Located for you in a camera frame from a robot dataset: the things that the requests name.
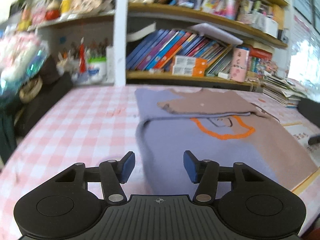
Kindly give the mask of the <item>white storage box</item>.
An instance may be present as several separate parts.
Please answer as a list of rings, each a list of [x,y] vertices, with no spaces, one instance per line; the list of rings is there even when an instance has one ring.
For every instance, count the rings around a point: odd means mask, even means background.
[[[259,17],[259,21],[257,22],[257,24],[263,33],[270,35],[274,38],[278,37],[278,26],[279,25],[272,18],[269,18],[265,15],[261,15]]]

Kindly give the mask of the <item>upper orange toothpaste box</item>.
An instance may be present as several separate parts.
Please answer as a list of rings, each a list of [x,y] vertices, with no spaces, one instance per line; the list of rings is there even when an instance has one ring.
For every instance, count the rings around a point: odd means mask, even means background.
[[[206,67],[207,60],[189,56],[175,56],[174,65],[183,65],[189,67]]]

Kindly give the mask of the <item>pink checked cartoon desk mat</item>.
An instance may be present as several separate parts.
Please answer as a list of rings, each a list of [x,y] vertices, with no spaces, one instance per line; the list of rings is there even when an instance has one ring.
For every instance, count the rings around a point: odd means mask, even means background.
[[[150,194],[136,144],[136,86],[82,87],[67,93],[24,137],[1,172],[1,239],[19,239],[16,202],[74,163],[98,166],[133,151],[136,165],[123,189]]]

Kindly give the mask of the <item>black fabric storage bag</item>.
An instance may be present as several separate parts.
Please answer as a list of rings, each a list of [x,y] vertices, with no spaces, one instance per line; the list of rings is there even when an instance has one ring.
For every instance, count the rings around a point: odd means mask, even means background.
[[[320,106],[318,102],[308,98],[302,98],[298,103],[297,109],[299,113],[310,122],[318,123],[320,118]]]

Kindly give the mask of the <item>stack of papers and notebooks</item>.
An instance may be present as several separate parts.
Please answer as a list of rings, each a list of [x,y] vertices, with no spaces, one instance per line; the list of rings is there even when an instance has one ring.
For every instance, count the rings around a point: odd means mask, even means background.
[[[270,73],[263,77],[263,93],[287,108],[296,108],[308,96],[306,88],[298,81]]]

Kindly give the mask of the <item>pink gradient bottle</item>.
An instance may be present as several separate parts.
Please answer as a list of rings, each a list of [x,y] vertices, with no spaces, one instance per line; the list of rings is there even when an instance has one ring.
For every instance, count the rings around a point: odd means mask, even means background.
[[[225,0],[225,12],[224,16],[227,19],[235,20],[237,13],[238,0]]]

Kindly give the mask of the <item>red thick dictionary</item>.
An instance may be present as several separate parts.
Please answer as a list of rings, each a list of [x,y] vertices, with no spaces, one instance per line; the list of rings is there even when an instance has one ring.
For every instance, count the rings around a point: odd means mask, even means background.
[[[259,59],[272,60],[272,53],[259,48],[251,48],[249,50],[249,55]]]

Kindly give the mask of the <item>pink sticker tumbler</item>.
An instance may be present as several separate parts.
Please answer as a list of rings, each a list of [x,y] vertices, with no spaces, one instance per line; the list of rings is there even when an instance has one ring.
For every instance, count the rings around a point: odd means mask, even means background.
[[[233,49],[233,57],[229,77],[236,82],[245,82],[247,73],[247,63],[249,49],[246,47],[236,47]]]

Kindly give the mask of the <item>wooden white bookshelf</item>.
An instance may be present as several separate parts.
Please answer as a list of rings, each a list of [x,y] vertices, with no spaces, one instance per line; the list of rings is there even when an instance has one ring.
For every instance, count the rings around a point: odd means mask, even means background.
[[[116,7],[112,13],[99,15],[76,15],[67,18],[47,21],[39,25],[29,27],[29,30],[40,30],[43,28],[57,27],[58,25],[72,23],[78,24],[81,20],[92,20],[94,17],[113,16],[113,64],[114,64],[114,85],[121,87],[126,85],[125,70],[125,48],[129,42],[127,34],[127,17],[148,17],[160,20],[181,21],[191,23],[187,30],[198,32],[201,35],[211,36],[222,40],[228,38],[228,43],[236,45],[242,44],[242,40],[236,35],[245,38],[253,38],[263,44],[273,48],[286,49],[287,44],[281,42],[259,29],[250,27],[238,21],[229,20],[224,17],[212,15],[199,10],[185,7],[163,5],[157,3],[130,3],[129,0],[116,0]]]

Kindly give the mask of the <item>orange toothpaste box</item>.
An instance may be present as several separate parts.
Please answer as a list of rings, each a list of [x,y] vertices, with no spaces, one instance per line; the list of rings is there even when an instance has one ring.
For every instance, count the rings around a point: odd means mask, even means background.
[[[172,67],[172,75],[203,77],[204,72],[205,68],[202,67],[188,67],[179,65],[174,65]]]
[[[175,56],[174,65],[183,65],[189,67],[206,67],[207,60],[189,56]]]

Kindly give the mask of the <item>purple pink orange sweater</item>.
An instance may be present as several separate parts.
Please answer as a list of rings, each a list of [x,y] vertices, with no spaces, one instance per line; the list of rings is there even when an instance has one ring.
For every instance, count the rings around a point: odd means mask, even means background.
[[[183,154],[221,166],[243,162],[291,190],[317,171],[307,150],[280,121],[234,91],[173,89],[135,92],[136,139],[154,194],[193,195]]]

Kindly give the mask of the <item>lower orange toothpaste box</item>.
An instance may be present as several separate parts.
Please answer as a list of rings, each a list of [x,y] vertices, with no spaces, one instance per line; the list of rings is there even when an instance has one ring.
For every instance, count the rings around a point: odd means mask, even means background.
[[[204,72],[205,68],[202,67],[188,67],[179,65],[174,65],[172,67],[172,75],[203,77]]]

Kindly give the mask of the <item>white charger cube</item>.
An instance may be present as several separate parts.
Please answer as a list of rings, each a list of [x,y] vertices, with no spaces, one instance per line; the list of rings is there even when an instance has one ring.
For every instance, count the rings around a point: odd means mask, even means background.
[[[219,72],[218,73],[218,77],[222,78],[222,79],[226,79],[226,80],[230,79],[229,74],[228,73],[224,73],[224,72]]]

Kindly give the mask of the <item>white green-lid pen jar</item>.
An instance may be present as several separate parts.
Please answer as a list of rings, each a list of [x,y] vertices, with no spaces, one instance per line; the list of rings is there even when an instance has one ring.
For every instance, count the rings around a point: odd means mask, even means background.
[[[107,78],[106,57],[95,57],[88,60],[88,75],[90,83],[101,83]]]

